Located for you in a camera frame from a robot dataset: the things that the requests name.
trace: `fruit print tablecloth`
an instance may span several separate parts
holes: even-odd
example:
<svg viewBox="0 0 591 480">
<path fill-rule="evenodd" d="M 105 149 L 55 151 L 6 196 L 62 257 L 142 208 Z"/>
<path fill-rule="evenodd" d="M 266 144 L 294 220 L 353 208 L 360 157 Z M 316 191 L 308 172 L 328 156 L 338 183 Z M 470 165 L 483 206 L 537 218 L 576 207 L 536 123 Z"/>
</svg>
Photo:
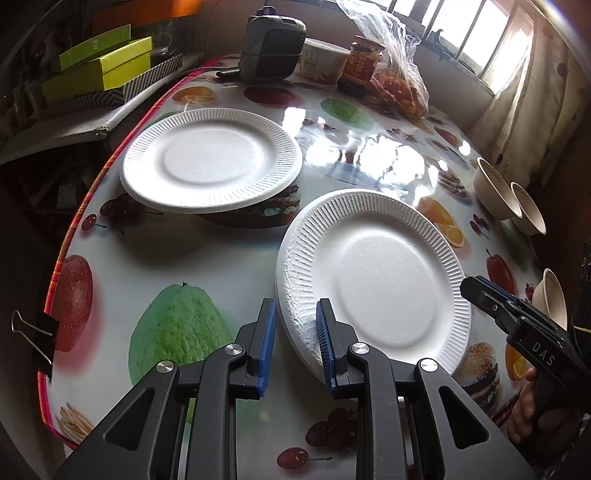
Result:
<svg viewBox="0 0 591 480">
<path fill-rule="evenodd" d="M 234 55 L 209 65 L 237 62 Z M 257 226 L 271 225 L 275 215 L 292 219 L 298 207 L 327 192 L 369 187 L 426 215 L 450 242 L 466 275 L 484 275 L 522 298 L 541 278 L 529 240 L 510 220 L 491 218 L 475 198 L 478 153 L 438 110 L 411 122 L 297 73 L 284 82 L 247 86 L 223 82 L 215 72 L 193 72 L 108 161 L 60 253 L 46 302 L 46 311 L 61 320 L 53 377 L 39 374 L 38 387 L 46 425 L 69 446 L 75 447 L 160 356 L 180 362 L 205 357 L 256 319 L 264 297 L 274 297 L 275 260 L 287 226 L 231 228 L 204 216 L 162 214 L 133 201 L 119 181 L 131 138 L 166 116 L 210 106 L 266 116 L 302 149 L 297 187 L 273 204 L 242 212 L 259 215 Z M 470 348 L 455 375 L 499 424 L 526 368 L 504 338 L 493 320 L 474 310 Z M 332 458 L 298 465 L 299 478 L 353 479 L 350 428 L 340 427 L 342 438 L 326 442 L 314 437 L 318 427 L 312 434 L 309 428 L 335 419 L 354 424 L 355 410 L 353 402 L 329 398 L 278 328 L 266 396 L 241 401 L 237 408 L 239 478 L 289 478 L 279 463 L 301 455 L 289 450 L 277 459 L 297 447 Z"/>
</svg>

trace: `human hand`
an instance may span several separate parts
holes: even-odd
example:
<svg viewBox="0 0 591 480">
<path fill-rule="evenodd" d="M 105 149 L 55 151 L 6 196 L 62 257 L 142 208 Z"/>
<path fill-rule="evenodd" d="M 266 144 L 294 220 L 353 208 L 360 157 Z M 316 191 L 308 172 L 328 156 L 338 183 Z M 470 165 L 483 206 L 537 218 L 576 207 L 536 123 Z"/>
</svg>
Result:
<svg viewBox="0 0 591 480">
<path fill-rule="evenodd" d="M 509 439 L 518 445 L 523 439 L 529 437 L 533 431 L 532 417 L 535 415 L 534 387 L 538 372 L 530 368 L 525 373 L 527 384 L 519 393 L 519 400 L 511 411 L 511 418 L 507 424 Z M 559 450 L 573 437 L 580 422 L 578 408 L 557 408 L 542 414 L 538 421 L 538 427 L 542 432 L 555 432 L 550 439 L 548 447 L 551 450 Z"/>
</svg>

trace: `finger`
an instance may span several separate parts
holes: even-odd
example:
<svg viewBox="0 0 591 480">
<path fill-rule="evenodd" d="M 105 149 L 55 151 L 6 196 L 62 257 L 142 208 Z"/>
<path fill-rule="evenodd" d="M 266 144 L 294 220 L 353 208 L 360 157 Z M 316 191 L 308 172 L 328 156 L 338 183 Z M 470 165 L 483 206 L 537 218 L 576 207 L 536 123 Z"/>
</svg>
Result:
<svg viewBox="0 0 591 480">
<path fill-rule="evenodd" d="M 513 407 L 513 410 L 511 411 L 511 420 L 515 432 L 521 438 L 526 438 L 531 435 L 532 425 L 531 422 L 525 418 L 520 403 L 521 401 L 517 402 Z"/>
<path fill-rule="evenodd" d="M 568 408 L 557 408 L 545 412 L 538 422 L 538 427 L 543 432 L 552 432 L 559 425 L 561 425 L 566 418 L 571 414 L 571 410 Z"/>
<path fill-rule="evenodd" d="M 513 426 L 513 422 L 509 420 L 509 425 L 507 427 L 507 435 L 509 440 L 515 443 L 516 445 L 521 443 L 521 436 L 515 431 Z"/>
<path fill-rule="evenodd" d="M 528 382 L 533 382 L 533 381 L 535 381 L 536 378 L 538 378 L 538 371 L 536 370 L 535 367 L 531 367 L 528 369 L 527 372 L 525 372 L 525 379 Z"/>
<path fill-rule="evenodd" d="M 529 382 L 519 393 L 519 402 L 517 402 L 517 405 L 521 407 L 521 411 L 526 419 L 530 419 L 535 413 L 534 387 L 535 383 Z"/>
</svg>

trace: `binder clip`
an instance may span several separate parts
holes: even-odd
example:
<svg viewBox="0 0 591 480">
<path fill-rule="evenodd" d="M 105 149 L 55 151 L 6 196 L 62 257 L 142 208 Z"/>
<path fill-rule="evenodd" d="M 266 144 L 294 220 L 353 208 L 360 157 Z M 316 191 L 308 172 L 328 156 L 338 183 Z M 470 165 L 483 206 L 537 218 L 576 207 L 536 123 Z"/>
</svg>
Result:
<svg viewBox="0 0 591 480">
<path fill-rule="evenodd" d="M 15 317 L 18 318 L 21 323 L 24 323 L 35 331 L 33 340 L 15 326 Z M 33 346 L 33 364 L 41 372 L 51 378 L 53 370 L 53 353 L 56 348 L 57 328 L 59 327 L 59 322 L 47 313 L 39 312 L 35 323 L 36 325 L 33 325 L 23 319 L 21 312 L 18 310 L 12 312 L 10 322 L 12 332 L 20 333 L 25 337 L 25 340 Z"/>
</svg>

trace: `chevron pattern box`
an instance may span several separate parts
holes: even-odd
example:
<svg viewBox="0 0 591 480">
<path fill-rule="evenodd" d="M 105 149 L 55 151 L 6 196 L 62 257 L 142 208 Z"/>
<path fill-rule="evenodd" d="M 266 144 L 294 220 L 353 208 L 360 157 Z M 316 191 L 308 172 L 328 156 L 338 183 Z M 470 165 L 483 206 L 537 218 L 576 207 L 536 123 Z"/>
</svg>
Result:
<svg viewBox="0 0 591 480">
<path fill-rule="evenodd" d="M 183 56 L 176 55 L 149 69 L 147 72 L 138 75 L 121 87 L 105 90 L 104 92 L 88 93 L 87 95 L 80 95 L 60 103 L 55 103 L 40 112 L 41 118 L 47 120 L 70 113 L 92 110 L 94 108 L 124 105 L 150 85 L 178 70 L 182 65 Z"/>
</svg>

